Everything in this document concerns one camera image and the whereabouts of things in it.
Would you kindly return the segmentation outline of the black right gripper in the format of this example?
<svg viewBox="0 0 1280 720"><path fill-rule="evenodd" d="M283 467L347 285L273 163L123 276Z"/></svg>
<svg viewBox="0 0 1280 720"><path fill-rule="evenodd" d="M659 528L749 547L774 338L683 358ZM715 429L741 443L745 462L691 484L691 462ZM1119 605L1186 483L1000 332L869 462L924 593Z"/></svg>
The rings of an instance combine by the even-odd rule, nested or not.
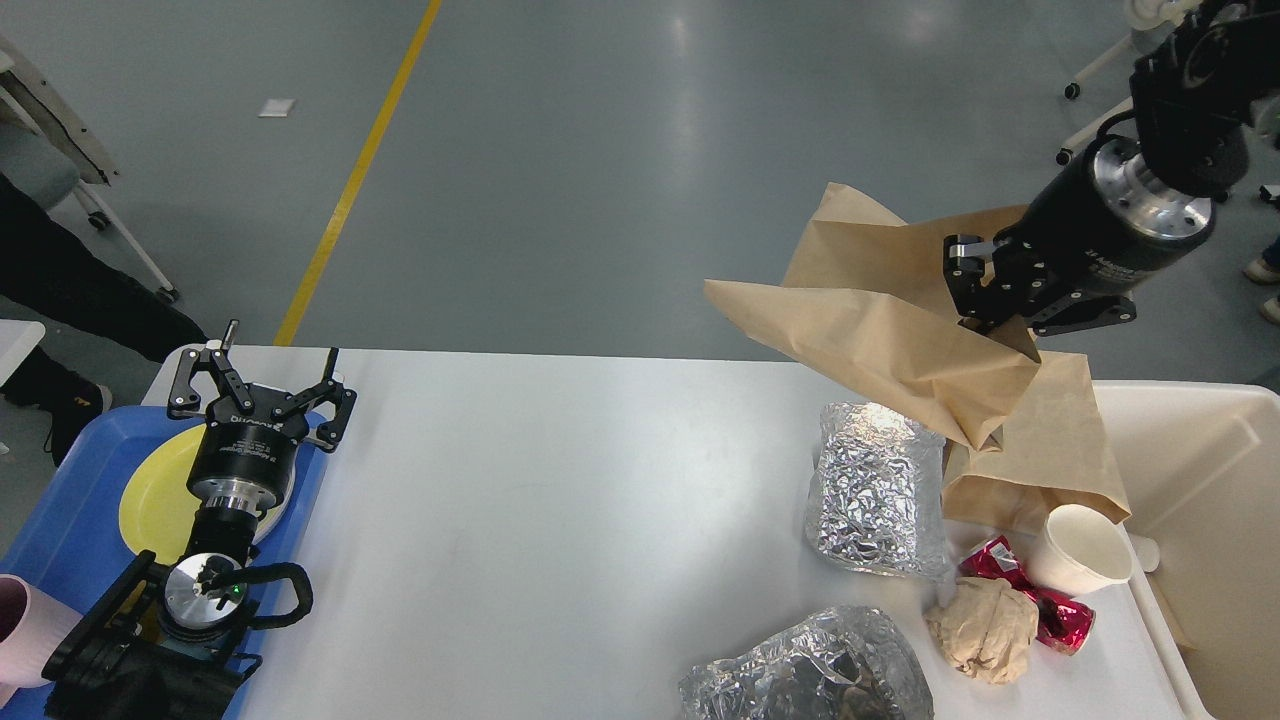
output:
<svg viewBox="0 0 1280 720"><path fill-rule="evenodd" d="M1071 159L1011 236L946 236L943 278L978 334L1015 316L1039 337L1121 325L1137 319L1128 292L1204 243L1215 213L1212 199L1161 181L1135 140L1110 135Z"/></svg>

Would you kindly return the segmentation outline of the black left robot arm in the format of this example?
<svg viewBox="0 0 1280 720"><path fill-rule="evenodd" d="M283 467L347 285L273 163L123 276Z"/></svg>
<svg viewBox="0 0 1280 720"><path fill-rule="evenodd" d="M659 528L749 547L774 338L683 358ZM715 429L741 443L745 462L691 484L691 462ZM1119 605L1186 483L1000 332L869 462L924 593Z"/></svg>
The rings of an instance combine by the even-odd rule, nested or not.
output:
<svg viewBox="0 0 1280 720"><path fill-rule="evenodd" d="M305 569L262 561L255 537L285 502L301 447L337 450L357 395L335 374L338 348L306 389L243 380L230 363L237 328L184 350L166 398L168 418L204 429L186 478L197 502L186 547L170 562L138 552L52 651L50 719L220 719L262 662L244 638L314 609Z"/></svg>

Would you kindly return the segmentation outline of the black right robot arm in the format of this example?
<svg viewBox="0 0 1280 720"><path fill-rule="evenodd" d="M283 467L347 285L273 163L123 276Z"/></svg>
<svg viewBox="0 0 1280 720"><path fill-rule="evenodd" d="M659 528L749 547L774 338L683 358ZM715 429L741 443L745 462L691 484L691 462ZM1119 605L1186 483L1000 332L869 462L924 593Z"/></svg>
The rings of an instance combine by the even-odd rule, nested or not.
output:
<svg viewBox="0 0 1280 720"><path fill-rule="evenodd" d="M1215 204L1248 170L1244 128L1277 118L1275 1L1204 1L1129 85L1132 105L992 240L951 234L943 277L964 327L1019 316L1037 336L1132 322L1132 293L1207 241Z"/></svg>

